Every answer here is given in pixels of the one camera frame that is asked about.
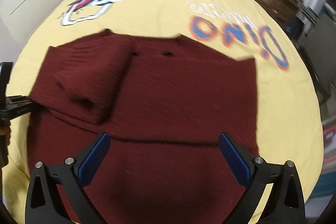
dinosaur mouth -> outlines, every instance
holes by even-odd
[[[123,1],[123,0],[79,0],[74,2],[65,15],[61,19],[62,26],[74,25],[77,22],[96,19],[102,14],[106,13],[107,10],[112,6],[113,3]],[[73,12],[85,7],[85,6],[101,6],[101,8],[94,14],[86,17],[80,17],[76,20],[71,20],[71,15]]]

red knit fabric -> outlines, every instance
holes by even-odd
[[[217,147],[219,133],[229,131],[257,155],[254,60],[234,61],[183,36],[105,34],[50,48],[31,92],[47,109],[31,115],[30,168],[40,160],[56,164],[75,156],[93,140],[92,133],[105,131],[115,140],[85,191],[109,223],[222,222],[243,189]],[[100,41],[111,44],[103,53],[96,48]],[[77,54],[79,43],[92,47],[90,62],[102,64],[96,73],[85,69],[86,58],[69,69],[68,53]],[[69,77],[64,71],[76,73]],[[122,73],[115,77],[116,71]],[[106,75],[114,79],[110,89]],[[113,85],[120,75],[122,84]],[[75,76],[77,83],[71,81]],[[73,102],[85,98],[94,109],[104,97],[107,107],[94,112],[92,121],[83,119],[88,105]]]

bed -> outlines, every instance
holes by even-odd
[[[13,69],[7,95],[29,94],[49,46],[106,28],[135,36],[182,34],[236,60],[254,57],[259,154],[276,164],[293,160],[308,199],[323,162],[318,100],[295,47],[254,0],[64,0],[29,39]],[[3,170],[6,203],[22,224],[29,184],[28,125],[28,114],[12,121],[10,163]],[[251,223],[258,220],[270,188]]]

metal screw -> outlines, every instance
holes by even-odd
[[[264,162],[264,159],[262,157],[256,157],[254,160],[258,164],[262,164]]]
[[[287,161],[287,165],[289,167],[294,167],[294,163],[291,160]]]
[[[43,165],[43,163],[41,161],[39,161],[35,164],[35,167],[40,168],[42,165]]]
[[[70,164],[72,164],[74,162],[74,159],[73,158],[67,158],[66,160],[65,160],[65,164],[67,164],[67,165],[70,165]]]

blue and orange lettering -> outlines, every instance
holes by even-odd
[[[244,27],[249,32],[250,37],[252,38],[253,42],[255,44],[259,45],[259,39],[258,39],[257,35],[253,32],[251,26],[247,23],[244,23]]]
[[[281,55],[280,58],[277,57],[268,47],[268,45],[266,43],[266,39],[265,39],[265,34],[268,34],[268,36],[273,41],[276,48],[279,50],[280,55]],[[277,63],[277,65],[280,69],[288,70],[289,63],[288,63],[287,57],[286,57],[285,53],[282,51],[282,49],[281,49],[280,45],[278,44],[277,40],[273,36],[270,27],[268,27],[268,26],[260,27],[259,28],[259,36],[260,36],[261,44],[264,47],[264,49],[261,51],[261,56],[264,59],[268,59],[269,56],[271,55],[274,58],[275,62]]]
[[[204,23],[208,31],[203,31],[201,29],[201,24]],[[218,29],[215,25],[213,25],[209,20],[206,20],[202,17],[194,16],[191,24],[190,30],[193,36],[200,41],[209,41],[210,39],[214,38],[217,35]]]
[[[241,43],[246,43],[246,36],[237,24],[225,23],[223,27],[223,44],[226,47],[229,47],[234,39],[239,40]]]

